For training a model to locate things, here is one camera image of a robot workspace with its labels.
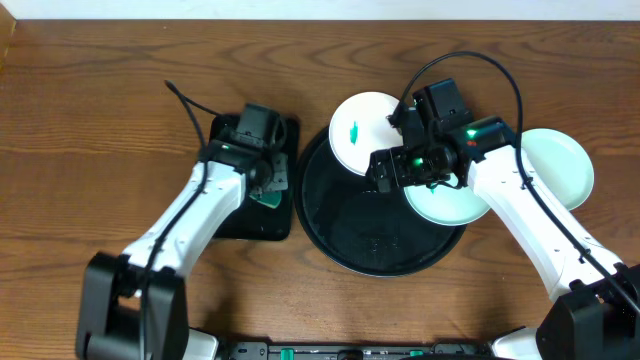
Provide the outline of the green scrub sponge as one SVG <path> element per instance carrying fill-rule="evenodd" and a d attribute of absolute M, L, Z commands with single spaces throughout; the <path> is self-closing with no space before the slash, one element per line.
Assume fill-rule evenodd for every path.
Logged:
<path fill-rule="evenodd" d="M 276 209 L 280 206 L 282 201 L 282 192 L 262 192 L 251 194 L 250 198 L 258 204 L 270 209 Z"/>

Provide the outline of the pale green plate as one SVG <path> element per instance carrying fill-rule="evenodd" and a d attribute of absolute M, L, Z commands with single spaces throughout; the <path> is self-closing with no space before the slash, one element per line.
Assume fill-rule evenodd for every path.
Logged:
<path fill-rule="evenodd" d="M 484 216 L 490 206 L 476 196 L 469 187 L 454 189 L 458 183 L 454 174 L 446 181 L 449 187 L 425 185 L 404 188 L 405 198 L 413 210 L 424 219 L 444 226 L 461 226 Z"/>

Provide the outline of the light blue plate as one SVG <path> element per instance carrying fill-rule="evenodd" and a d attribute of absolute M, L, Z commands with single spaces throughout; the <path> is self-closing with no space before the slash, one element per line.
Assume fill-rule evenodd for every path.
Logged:
<path fill-rule="evenodd" d="M 569 210 L 590 196 L 595 173 L 585 149 L 558 130 L 538 128 L 522 134 L 522 148 L 546 186 Z"/>

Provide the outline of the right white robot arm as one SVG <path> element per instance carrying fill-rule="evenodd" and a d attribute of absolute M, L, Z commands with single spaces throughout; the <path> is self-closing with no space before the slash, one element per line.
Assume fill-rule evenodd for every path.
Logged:
<path fill-rule="evenodd" d="M 553 304 L 536 329 L 492 341 L 505 359 L 636 359 L 639 269 L 628 267 L 575 219 L 497 117 L 430 130 L 409 118 L 361 129 L 366 175 L 381 192 L 438 186 L 455 176 L 498 215 L 540 275 Z"/>

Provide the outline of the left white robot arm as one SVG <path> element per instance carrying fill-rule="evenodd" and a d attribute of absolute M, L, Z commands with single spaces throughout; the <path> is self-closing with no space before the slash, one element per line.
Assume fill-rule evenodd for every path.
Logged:
<path fill-rule="evenodd" d="M 218 339 L 189 325 L 186 281 L 211 240 L 279 241 L 291 228 L 298 143 L 276 151 L 213 140 L 183 190 L 118 255 L 84 272 L 79 359 L 213 359 Z"/>

